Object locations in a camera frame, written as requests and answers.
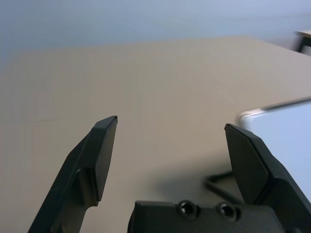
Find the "black plastic part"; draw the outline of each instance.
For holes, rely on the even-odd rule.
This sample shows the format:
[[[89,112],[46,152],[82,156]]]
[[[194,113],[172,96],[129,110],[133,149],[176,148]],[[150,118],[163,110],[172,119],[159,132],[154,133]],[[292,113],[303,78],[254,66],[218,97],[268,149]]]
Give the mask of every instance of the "black plastic part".
[[[204,186],[206,189],[215,193],[216,195],[218,195],[219,197],[223,198],[224,200],[230,202],[231,204],[243,204],[243,201],[239,200],[238,198],[236,198],[232,194],[223,190],[222,188],[220,188],[216,184],[217,181],[228,178],[228,177],[232,177],[232,176],[233,176],[233,172],[229,171],[229,172],[226,172],[226,173],[223,173],[220,175],[213,175],[213,176],[206,177],[204,179]]]
[[[69,153],[29,232],[78,233],[86,210],[102,199],[117,117],[95,124]]]
[[[224,216],[219,211],[219,206],[200,205],[197,217],[189,221],[180,216],[176,205],[172,203],[137,201],[128,233],[285,233],[268,206],[230,207],[234,210],[234,220]]]
[[[264,142],[231,124],[226,125],[225,133],[232,170],[245,203],[272,207],[287,231],[311,232],[310,202]]]

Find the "white object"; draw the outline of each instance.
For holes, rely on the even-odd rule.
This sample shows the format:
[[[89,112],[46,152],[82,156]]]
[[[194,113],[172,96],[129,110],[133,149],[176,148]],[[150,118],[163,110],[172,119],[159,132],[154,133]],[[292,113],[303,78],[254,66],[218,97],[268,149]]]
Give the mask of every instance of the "white object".
[[[311,201],[311,100],[248,111],[240,121],[264,141]]]

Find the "white wall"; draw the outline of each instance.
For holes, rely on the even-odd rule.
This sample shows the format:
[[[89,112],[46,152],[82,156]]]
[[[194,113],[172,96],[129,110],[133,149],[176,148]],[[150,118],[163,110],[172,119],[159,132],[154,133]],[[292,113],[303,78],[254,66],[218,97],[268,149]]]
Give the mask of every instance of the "white wall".
[[[310,0],[1,0],[2,58],[20,50],[249,34],[290,46]]]

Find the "black screw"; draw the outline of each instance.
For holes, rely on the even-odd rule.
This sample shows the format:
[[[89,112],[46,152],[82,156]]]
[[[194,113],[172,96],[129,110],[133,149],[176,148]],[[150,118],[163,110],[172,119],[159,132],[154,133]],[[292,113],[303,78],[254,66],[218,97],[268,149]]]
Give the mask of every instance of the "black screw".
[[[218,213],[228,221],[234,222],[238,218],[237,208],[229,203],[220,203],[216,209]]]
[[[195,204],[193,204],[192,201],[182,200],[177,205],[177,212],[183,218],[188,219],[188,220],[193,220],[198,215],[198,207]]]

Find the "table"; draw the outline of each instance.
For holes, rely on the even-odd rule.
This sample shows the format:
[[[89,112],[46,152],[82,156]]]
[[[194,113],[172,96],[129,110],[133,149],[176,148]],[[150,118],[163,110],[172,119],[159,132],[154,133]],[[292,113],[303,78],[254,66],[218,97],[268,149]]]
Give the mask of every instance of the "table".
[[[26,231],[70,150],[119,122],[103,200],[81,232],[124,233],[136,200],[213,203],[224,126],[309,96],[311,58],[237,36],[25,52],[0,79],[0,231]]]

